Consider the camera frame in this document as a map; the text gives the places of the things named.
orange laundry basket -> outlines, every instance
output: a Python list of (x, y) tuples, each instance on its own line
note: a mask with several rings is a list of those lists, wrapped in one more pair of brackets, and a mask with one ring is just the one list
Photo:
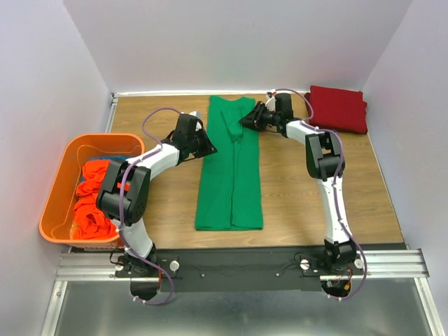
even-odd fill
[(133, 134), (85, 134), (66, 147), (55, 181), (39, 223), (42, 237), (52, 243), (78, 248), (110, 249), (122, 246), (118, 234), (109, 239), (72, 239), (77, 225), (73, 207), (77, 201), (83, 165), (90, 158), (122, 155), (134, 157), (144, 153), (143, 141)]

white wall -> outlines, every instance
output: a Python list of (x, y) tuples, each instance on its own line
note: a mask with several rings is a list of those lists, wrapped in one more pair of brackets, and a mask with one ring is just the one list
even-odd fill
[(365, 87), (370, 136), (406, 242), (448, 330), (448, 3), (414, 0)]
[(361, 89), (411, 0), (64, 0), (109, 89)]
[(110, 94), (59, 0), (0, 2), (0, 335), (40, 335), (61, 246), (39, 218), (70, 139)]

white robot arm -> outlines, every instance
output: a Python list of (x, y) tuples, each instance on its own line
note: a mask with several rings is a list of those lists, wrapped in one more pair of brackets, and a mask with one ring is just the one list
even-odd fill
[(141, 258), (155, 262), (155, 245), (146, 233), (143, 214), (148, 201), (149, 186), (152, 179), (164, 170), (175, 167), (190, 155), (202, 158), (216, 153), (204, 131), (202, 121), (196, 113), (182, 113), (177, 120), (176, 129), (152, 150), (128, 160), (111, 160), (97, 197), (97, 208), (120, 227), (120, 185), (126, 168), (134, 164), (127, 177), (125, 196), (122, 199), (124, 226), (122, 238)]
[(291, 96), (268, 92), (266, 104), (259, 101), (255, 108), (239, 121), (244, 127), (263, 132), (268, 126), (305, 145), (307, 170), (319, 186), (325, 212), (325, 265), (332, 271), (347, 266), (356, 259), (356, 245), (345, 214), (342, 196), (341, 147), (332, 131), (320, 130), (293, 117)]
[[(319, 130), (318, 127), (310, 127), (302, 120), (295, 120), (286, 124), (286, 136), (290, 139), (299, 141), (303, 145), (306, 145), (307, 136), (323, 133), (324, 132)], [(333, 185), (333, 178), (327, 178), (326, 180), (316, 178), (316, 182), (319, 187), (323, 210), (325, 212), (325, 240), (331, 244), (334, 244), (335, 242), (339, 242), (339, 244), (348, 242), (350, 238), (341, 227), (335, 205), (335, 193), (337, 193), (336, 197), (338, 199), (339, 213), (342, 217), (342, 223), (345, 225), (346, 231), (351, 234), (347, 223), (347, 216), (345, 214), (344, 198), (342, 196), (342, 177), (336, 176), (335, 185)]]

metal floor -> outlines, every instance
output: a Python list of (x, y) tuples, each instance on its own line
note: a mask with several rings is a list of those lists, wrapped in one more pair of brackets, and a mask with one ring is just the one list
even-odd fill
[(71, 282), (55, 334), (432, 335), (413, 279), (368, 279), (364, 289), (345, 302), (319, 292), (278, 290), (176, 293), (161, 307), (133, 302), (128, 282)]

wooden table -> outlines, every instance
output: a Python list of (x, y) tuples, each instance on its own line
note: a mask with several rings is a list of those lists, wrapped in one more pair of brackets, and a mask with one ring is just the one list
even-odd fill
[[(239, 96), (223, 96), (236, 99)], [(264, 95), (247, 95), (264, 101)], [(293, 98), (295, 115), (306, 109)], [(112, 132), (140, 136), (146, 150), (155, 142), (141, 131), (141, 122), (152, 110), (172, 106), (189, 113), (199, 110), (207, 124), (209, 96), (120, 97)], [(146, 129), (159, 139), (176, 125), (176, 114), (156, 113)], [(361, 243), (402, 242), (400, 227), (386, 191), (368, 136), (342, 134), (346, 155), (343, 193), (350, 228)], [(205, 232), (195, 230), (197, 195), (202, 160), (168, 169), (151, 181), (148, 207), (143, 217), (158, 248), (213, 248), (322, 244), (325, 218), (314, 179), (305, 165), (305, 147), (280, 134), (260, 135), (260, 175), (263, 230)]]

